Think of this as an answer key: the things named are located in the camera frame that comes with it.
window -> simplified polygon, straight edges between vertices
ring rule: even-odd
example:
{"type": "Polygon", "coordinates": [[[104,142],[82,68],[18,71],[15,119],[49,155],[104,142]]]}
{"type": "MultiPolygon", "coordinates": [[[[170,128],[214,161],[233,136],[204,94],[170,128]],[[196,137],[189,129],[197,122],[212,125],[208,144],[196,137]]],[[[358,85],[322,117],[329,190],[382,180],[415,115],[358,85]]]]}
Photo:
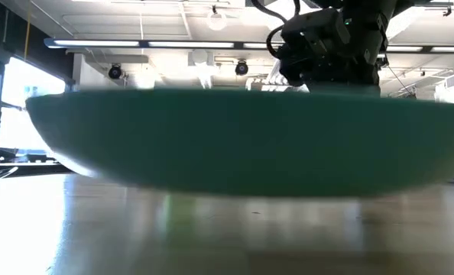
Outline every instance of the window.
{"type": "Polygon", "coordinates": [[[2,101],[14,108],[2,108],[0,147],[18,148],[19,154],[45,154],[48,147],[24,110],[29,97],[60,94],[66,87],[62,79],[45,73],[19,59],[11,58],[5,67],[2,101]]]}

wooden floor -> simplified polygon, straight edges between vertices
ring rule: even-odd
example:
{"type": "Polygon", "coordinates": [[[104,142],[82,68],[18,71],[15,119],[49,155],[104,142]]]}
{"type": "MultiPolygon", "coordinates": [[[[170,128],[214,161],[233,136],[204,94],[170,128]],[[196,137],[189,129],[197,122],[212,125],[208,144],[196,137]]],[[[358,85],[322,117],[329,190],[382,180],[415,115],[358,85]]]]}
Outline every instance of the wooden floor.
{"type": "Polygon", "coordinates": [[[454,185],[373,200],[0,181],[0,274],[454,274],[454,185]]]}

cable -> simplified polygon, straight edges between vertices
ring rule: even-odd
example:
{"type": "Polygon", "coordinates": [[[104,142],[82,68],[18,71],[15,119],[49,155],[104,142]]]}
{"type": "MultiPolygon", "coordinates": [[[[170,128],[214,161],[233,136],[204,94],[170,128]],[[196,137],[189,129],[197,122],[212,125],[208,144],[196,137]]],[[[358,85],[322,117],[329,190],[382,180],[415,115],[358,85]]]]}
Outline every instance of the cable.
{"type": "Polygon", "coordinates": [[[277,51],[273,48],[273,46],[271,45],[271,39],[273,39],[273,36],[278,32],[280,31],[281,29],[283,28],[283,25],[281,25],[280,27],[276,27],[274,30],[272,30],[270,32],[270,34],[268,34],[268,37],[266,37],[266,48],[268,49],[268,51],[271,53],[271,55],[273,57],[277,57],[277,51]]]}
{"type": "Polygon", "coordinates": [[[284,18],[282,15],[280,15],[279,13],[277,12],[274,12],[266,7],[264,7],[260,2],[259,0],[251,0],[251,3],[253,6],[255,6],[259,11],[261,12],[264,12],[265,14],[267,15],[271,15],[271,16],[274,16],[280,20],[282,20],[283,24],[287,23],[287,19],[284,18]]]}
{"type": "Polygon", "coordinates": [[[295,4],[295,16],[297,16],[300,13],[300,0],[293,0],[293,3],[295,4]]]}
{"type": "Polygon", "coordinates": [[[31,0],[28,0],[28,13],[27,13],[27,37],[25,38],[25,52],[23,53],[23,61],[27,61],[28,53],[28,39],[30,38],[30,17],[31,17],[31,0]]]}
{"type": "Polygon", "coordinates": [[[402,81],[398,78],[397,74],[394,73],[394,71],[392,70],[392,68],[390,68],[390,66],[387,66],[387,67],[388,67],[388,69],[394,74],[395,78],[397,78],[398,82],[400,82],[400,84],[402,84],[402,87],[404,87],[404,89],[405,89],[408,93],[412,94],[412,92],[410,92],[409,89],[408,89],[408,88],[402,83],[402,81]]]}

green bowl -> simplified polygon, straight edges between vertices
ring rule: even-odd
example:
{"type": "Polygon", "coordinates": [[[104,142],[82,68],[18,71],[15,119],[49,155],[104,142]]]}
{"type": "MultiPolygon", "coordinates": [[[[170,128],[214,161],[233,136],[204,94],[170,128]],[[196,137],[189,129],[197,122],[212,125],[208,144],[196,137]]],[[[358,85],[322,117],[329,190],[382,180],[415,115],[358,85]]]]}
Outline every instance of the green bowl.
{"type": "Polygon", "coordinates": [[[27,100],[87,176],[234,196],[377,196],[454,176],[454,105],[303,92],[155,89],[27,100]]]}

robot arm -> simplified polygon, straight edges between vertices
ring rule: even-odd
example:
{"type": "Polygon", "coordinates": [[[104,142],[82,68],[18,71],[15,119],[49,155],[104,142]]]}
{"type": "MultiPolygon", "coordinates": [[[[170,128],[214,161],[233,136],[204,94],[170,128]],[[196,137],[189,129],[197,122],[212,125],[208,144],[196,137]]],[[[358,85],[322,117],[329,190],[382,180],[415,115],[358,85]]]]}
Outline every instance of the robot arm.
{"type": "Polygon", "coordinates": [[[390,19],[418,2],[430,0],[312,1],[323,9],[296,13],[267,39],[268,49],[280,60],[280,73],[289,84],[307,84],[309,89],[328,84],[377,88],[376,61],[378,54],[387,49],[385,32],[390,19]],[[271,38],[277,31],[281,31],[285,43],[275,50],[271,38]]]}

